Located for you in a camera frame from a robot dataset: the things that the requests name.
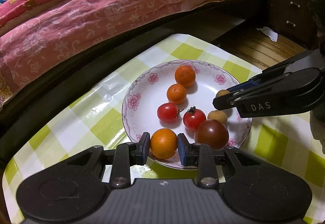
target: green checkered tablecloth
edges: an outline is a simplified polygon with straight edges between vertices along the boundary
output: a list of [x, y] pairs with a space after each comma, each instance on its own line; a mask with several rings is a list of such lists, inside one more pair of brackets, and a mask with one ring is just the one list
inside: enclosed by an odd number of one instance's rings
[[[175, 34], [154, 45], [61, 111], [10, 161], [2, 184], [12, 223], [23, 220], [15, 199], [22, 180], [90, 146], [113, 149], [128, 142], [121, 118], [127, 89], [144, 71], [177, 59], [212, 63], [240, 82], [261, 72], [248, 62], [190, 35]], [[325, 155], [320, 142], [312, 137], [309, 113], [253, 119], [251, 132], [242, 148], [304, 178], [313, 191], [305, 222], [314, 224], [325, 219]], [[109, 180], [109, 174], [107, 166], [104, 181]], [[194, 178], [195, 175], [196, 171], [171, 169], [151, 160], [144, 167], [131, 168], [132, 179]]]

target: nightstand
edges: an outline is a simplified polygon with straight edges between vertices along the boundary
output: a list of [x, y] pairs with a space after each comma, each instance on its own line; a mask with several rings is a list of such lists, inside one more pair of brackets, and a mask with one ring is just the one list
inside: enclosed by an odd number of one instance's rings
[[269, 27], [304, 48], [311, 48], [317, 30], [308, 0], [269, 0]]

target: drawer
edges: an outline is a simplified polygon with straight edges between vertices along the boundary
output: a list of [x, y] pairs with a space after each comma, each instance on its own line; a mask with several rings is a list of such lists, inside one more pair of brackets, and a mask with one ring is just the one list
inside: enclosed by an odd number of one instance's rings
[[307, 9], [308, 0], [270, 0], [270, 4], [297, 15], [310, 14]]
[[312, 20], [307, 23], [299, 17], [295, 18], [289, 12], [272, 5], [269, 11], [269, 23], [280, 31], [304, 43], [309, 42], [314, 29]]

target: wooden floor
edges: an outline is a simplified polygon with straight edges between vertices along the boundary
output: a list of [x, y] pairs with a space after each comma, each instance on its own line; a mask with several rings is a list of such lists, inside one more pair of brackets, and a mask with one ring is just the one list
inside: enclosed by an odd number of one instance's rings
[[273, 42], [253, 26], [235, 28], [214, 40], [213, 44], [260, 69], [273, 66], [305, 50], [280, 35], [278, 41]]

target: tangerine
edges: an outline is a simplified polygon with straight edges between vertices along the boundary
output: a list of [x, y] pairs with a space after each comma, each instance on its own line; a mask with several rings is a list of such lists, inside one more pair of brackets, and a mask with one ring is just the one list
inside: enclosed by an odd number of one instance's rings
[[195, 82], [195, 72], [189, 66], [181, 66], [175, 72], [175, 80], [178, 84], [188, 88]]
[[169, 159], [174, 156], [177, 149], [177, 136], [170, 129], [155, 131], [150, 139], [151, 152], [159, 159]]
[[173, 84], [167, 90], [167, 98], [170, 102], [181, 104], [186, 100], [186, 89], [181, 84]]

